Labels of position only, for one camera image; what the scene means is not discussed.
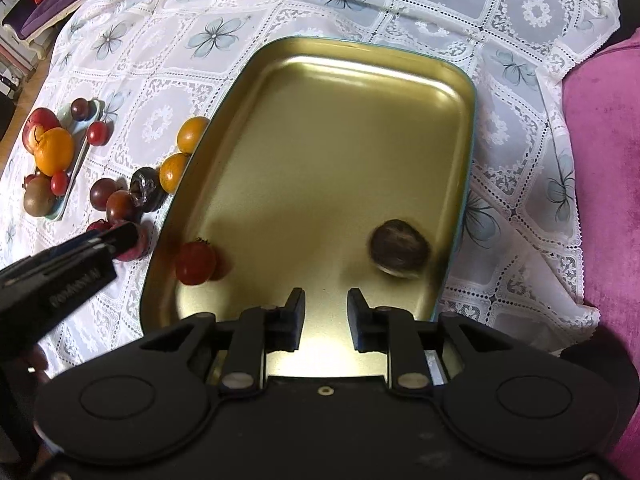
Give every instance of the kiwi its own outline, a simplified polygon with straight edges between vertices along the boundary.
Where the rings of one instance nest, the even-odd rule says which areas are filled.
[[[387,220],[369,239],[369,256],[380,270],[417,278],[431,253],[427,240],[403,220]]]
[[[50,180],[44,176],[37,176],[27,185],[22,205],[27,214],[44,216],[51,211],[55,201],[56,197],[51,192]]]

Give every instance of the wooden floor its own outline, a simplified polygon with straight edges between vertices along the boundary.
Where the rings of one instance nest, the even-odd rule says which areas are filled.
[[[0,174],[4,171],[4,166],[9,158],[12,147],[14,146],[15,139],[18,137],[18,133],[20,132],[28,113],[31,111],[31,107],[33,107],[33,102],[40,92],[42,83],[47,78],[50,63],[51,52],[49,51],[47,59],[40,62],[36,73],[31,77],[28,83],[24,85],[22,94],[18,99],[14,118],[4,134],[4,138],[0,140]]]
[[[14,146],[15,139],[17,139],[18,134],[22,131],[22,125],[31,111],[36,97],[40,93],[42,83],[44,83],[44,80],[49,74],[50,64],[51,51],[49,51],[47,59],[38,64],[38,68],[35,74],[31,76],[31,79],[22,87],[22,93],[15,108],[14,118],[11,119],[11,124],[9,124],[4,137],[0,140],[0,174],[4,171],[4,166],[9,159],[9,154]]]

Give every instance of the tray rim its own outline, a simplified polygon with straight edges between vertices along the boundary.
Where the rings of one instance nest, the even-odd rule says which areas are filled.
[[[233,91],[233,89],[239,85],[239,82],[242,80],[242,76],[243,74],[245,74],[245,72],[247,72],[247,68],[249,67],[251,61],[255,58],[258,57],[258,55],[260,55],[260,53],[262,53],[263,51],[270,49],[270,48],[274,48],[274,45],[279,44],[279,43],[295,43],[297,41],[314,41],[314,42],[318,42],[318,43],[341,43],[344,45],[351,45],[354,47],[373,47],[373,48],[379,48],[379,49],[389,49],[389,50],[396,50],[402,53],[407,53],[407,54],[412,54],[415,56],[419,56],[419,57],[424,57],[427,59],[432,59],[438,63],[442,63],[446,66],[448,66],[450,69],[453,69],[454,72],[457,72],[458,75],[462,76],[462,79],[466,81],[466,83],[468,84],[469,88],[472,91],[472,97],[473,97],[473,101],[474,101],[474,110],[473,110],[473,117],[472,117],[472,126],[470,129],[470,142],[469,142],[469,150],[468,150],[468,157],[467,157],[467,163],[466,163],[466,170],[465,170],[465,182],[464,182],[464,186],[463,186],[463,197],[462,200],[460,202],[460,211],[458,213],[458,220],[456,223],[456,235],[454,238],[454,241],[452,243],[452,246],[450,248],[449,251],[449,261],[447,263],[447,269],[444,273],[442,282],[440,283],[440,289],[438,290],[438,294],[436,296],[436,299],[434,300],[434,305],[433,305],[433,309],[431,311],[431,317],[430,320],[435,320],[438,317],[438,304],[440,303],[440,300],[442,298],[442,293],[444,291],[445,288],[445,284],[447,281],[447,278],[449,277],[449,272],[451,270],[451,267],[453,265],[453,257],[455,256],[456,252],[459,250],[460,248],[460,244],[462,243],[461,240],[461,236],[462,236],[462,223],[463,223],[463,219],[464,219],[464,215],[465,215],[465,211],[466,211],[466,202],[467,202],[467,198],[468,198],[468,193],[469,193],[469,189],[470,189],[470,180],[471,180],[471,170],[472,170],[472,165],[473,165],[473,154],[474,154],[474,149],[476,146],[476,119],[478,118],[478,89],[476,88],[476,85],[474,84],[473,80],[469,77],[469,75],[464,72],[459,66],[453,64],[450,61],[447,61],[445,59],[439,58],[439,57],[435,57],[435,56],[430,56],[428,54],[424,54],[422,52],[414,52],[413,50],[409,50],[407,48],[401,48],[399,46],[389,46],[389,45],[381,45],[381,44],[375,44],[375,43],[364,43],[363,41],[351,41],[351,40],[344,40],[341,38],[327,38],[327,37],[317,37],[317,36],[284,36],[282,38],[277,38],[276,40],[273,41],[269,41],[267,43],[265,43],[264,45],[262,45],[258,50],[256,50],[254,53],[251,54],[251,56],[249,56],[248,60],[245,62],[244,66],[242,67],[242,69],[240,70],[240,72],[238,73],[238,75],[236,76],[235,81],[233,81],[233,83],[231,84],[231,86],[228,88],[228,90],[226,91],[224,97],[221,99],[220,104],[218,105],[218,108],[216,109],[216,111],[213,113],[212,117],[209,119],[209,124],[211,124],[211,122],[213,122],[214,118],[216,117],[216,115],[219,113],[219,111],[222,109],[223,104],[225,102],[225,100],[227,99],[228,95],[230,95]],[[200,140],[198,141],[195,149],[193,150],[193,154],[196,153],[196,150],[198,149],[200,143],[202,142],[202,139],[204,138],[204,136],[200,137]],[[193,154],[192,156],[190,156],[190,159],[187,163],[187,166],[184,168],[184,171],[182,172],[182,176],[184,176],[187,172],[187,170],[189,169],[189,166],[191,164],[191,160],[193,158]],[[182,183],[182,177],[180,178],[180,182],[178,182],[178,186],[176,188],[176,191],[174,192],[174,197],[175,195],[178,193],[179,189],[180,189],[180,184]],[[145,274],[145,279],[144,282],[142,284],[142,291],[140,293],[140,300],[138,301],[138,320],[140,323],[140,329],[142,330],[143,334],[148,334],[150,332],[152,332],[153,330],[155,330],[155,328],[150,328],[146,325],[146,322],[144,322],[143,320],[145,320],[145,316],[143,316],[143,298],[145,297],[145,290],[146,290],[146,286],[147,286],[147,282],[150,279],[150,274],[148,272],[149,267],[151,266],[153,257],[154,257],[154,253],[155,253],[155,248],[158,245],[158,242],[160,241],[160,237],[162,235],[162,231],[164,230],[164,222],[166,222],[166,219],[168,218],[169,214],[171,213],[172,208],[174,207],[174,199],[172,198],[172,201],[169,205],[169,207],[167,208],[166,214],[164,216],[164,221],[162,223],[162,228],[160,229],[160,232],[158,233],[158,237],[156,238],[156,244],[155,246],[150,250],[149,253],[149,264],[147,267],[147,272]]]

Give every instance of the gold tray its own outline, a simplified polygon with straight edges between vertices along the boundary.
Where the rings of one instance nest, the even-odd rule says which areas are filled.
[[[143,330],[202,311],[236,319],[247,307],[284,304],[299,286],[300,349],[269,354],[268,374],[383,374],[385,356],[353,350],[347,291],[429,319],[466,198],[475,103],[457,67],[404,50],[316,38],[260,49],[171,204],[142,293]],[[392,218],[431,245],[419,279],[386,275],[367,255],[373,229]],[[196,237],[220,250],[228,274],[184,286],[173,259]]]

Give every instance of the metal pin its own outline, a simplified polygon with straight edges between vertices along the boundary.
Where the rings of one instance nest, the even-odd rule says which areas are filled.
[[[334,391],[335,390],[331,386],[320,386],[318,388],[318,394],[322,395],[323,397],[333,395]]]
[[[222,378],[222,384],[230,390],[244,390],[254,384],[254,378],[245,372],[231,372]]]
[[[409,372],[398,377],[398,385],[408,390],[418,390],[429,384],[429,378],[418,372]]]

